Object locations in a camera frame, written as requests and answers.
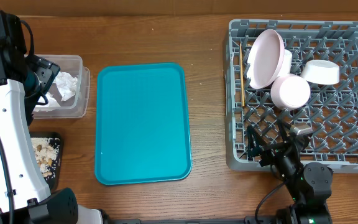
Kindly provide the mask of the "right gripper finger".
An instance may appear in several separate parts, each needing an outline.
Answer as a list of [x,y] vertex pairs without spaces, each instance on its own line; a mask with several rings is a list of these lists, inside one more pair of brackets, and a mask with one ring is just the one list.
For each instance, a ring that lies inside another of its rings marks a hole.
[[247,127],[247,156],[248,157],[263,157],[264,147],[268,144],[264,141],[262,136],[255,130],[252,125]]
[[291,125],[279,119],[277,121],[277,126],[283,142],[285,144],[293,144],[296,139],[296,133],[293,129],[291,129]]

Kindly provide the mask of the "white napkin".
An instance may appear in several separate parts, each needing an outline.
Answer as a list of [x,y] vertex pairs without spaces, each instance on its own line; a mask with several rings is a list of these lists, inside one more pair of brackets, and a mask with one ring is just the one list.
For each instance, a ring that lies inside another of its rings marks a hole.
[[48,99],[47,105],[38,105],[34,111],[50,111],[49,108],[59,108],[59,102],[63,103],[75,96],[78,78],[67,72],[59,72],[54,79],[49,92],[45,95]]

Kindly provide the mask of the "pink bowl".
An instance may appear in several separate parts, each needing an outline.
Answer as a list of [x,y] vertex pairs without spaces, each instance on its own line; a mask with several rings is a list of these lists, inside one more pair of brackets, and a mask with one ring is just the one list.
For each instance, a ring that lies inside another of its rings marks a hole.
[[273,104],[281,110],[301,108],[308,102],[310,94],[308,82],[294,74],[278,77],[270,91]]

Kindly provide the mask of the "white plastic cup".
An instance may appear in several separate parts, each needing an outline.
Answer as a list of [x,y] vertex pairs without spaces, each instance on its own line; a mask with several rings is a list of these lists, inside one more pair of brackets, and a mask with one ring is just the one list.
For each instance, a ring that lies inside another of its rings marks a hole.
[[290,73],[291,60],[292,60],[292,53],[289,50],[285,50],[282,67],[278,73],[278,77],[284,77]]

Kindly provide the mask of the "white bowl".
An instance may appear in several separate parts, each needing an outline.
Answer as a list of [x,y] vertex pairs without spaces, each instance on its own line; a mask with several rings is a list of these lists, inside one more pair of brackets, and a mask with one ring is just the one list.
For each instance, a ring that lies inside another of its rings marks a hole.
[[301,77],[319,85],[334,85],[340,81],[340,68],[328,60],[310,60],[302,70]]

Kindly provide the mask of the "pink plate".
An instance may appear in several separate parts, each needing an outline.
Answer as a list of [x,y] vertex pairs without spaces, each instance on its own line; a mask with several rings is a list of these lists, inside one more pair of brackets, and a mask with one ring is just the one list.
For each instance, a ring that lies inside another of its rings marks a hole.
[[273,29],[263,31],[251,47],[247,63],[247,78],[253,89],[269,86],[278,77],[285,55],[281,35]]

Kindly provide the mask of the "rice and peanut scraps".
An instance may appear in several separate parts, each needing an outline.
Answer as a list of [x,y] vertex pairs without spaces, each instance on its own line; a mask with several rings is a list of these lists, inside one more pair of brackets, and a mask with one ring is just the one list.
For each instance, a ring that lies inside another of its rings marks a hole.
[[46,180],[56,177],[59,164],[59,138],[31,138],[36,161]]

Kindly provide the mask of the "wooden chopstick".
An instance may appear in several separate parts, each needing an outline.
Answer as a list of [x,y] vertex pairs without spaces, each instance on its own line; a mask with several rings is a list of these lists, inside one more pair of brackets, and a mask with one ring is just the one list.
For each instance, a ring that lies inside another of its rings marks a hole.
[[240,79],[241,79],[241,106],[245,106],[244,96],[244,72],[243,72],[243,57],[242,57],[242,42],[239,43],[239,65],[240,65]]

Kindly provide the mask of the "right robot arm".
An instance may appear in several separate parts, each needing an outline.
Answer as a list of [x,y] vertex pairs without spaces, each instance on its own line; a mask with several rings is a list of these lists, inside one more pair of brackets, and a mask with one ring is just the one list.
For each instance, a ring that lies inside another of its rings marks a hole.
[[[247,156],[260,157],[262,167],[282,183],[271,190],[258,204],[254,216],[244,223],[314,224],[332,223],[327,199],[332,194],[333,170],[320,162],[301,162],[300,152],[306,149],[312,137],[312,128],[306,123],[290,125],[277,121],[281,142],[267,144],[252,125],[247,127]],[[293,205],[277,210],[274,216],[260,216],[264,202],[285,186]]]

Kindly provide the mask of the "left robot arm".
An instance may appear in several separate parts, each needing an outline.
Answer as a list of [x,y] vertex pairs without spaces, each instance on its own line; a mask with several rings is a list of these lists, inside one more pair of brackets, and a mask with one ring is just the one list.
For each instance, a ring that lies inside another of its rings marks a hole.
[[0,11],[0,223],[109,223],[78,204],[69,188],[51,192],[37,164],[29,125],[60,67],[36,56],[26,21]]

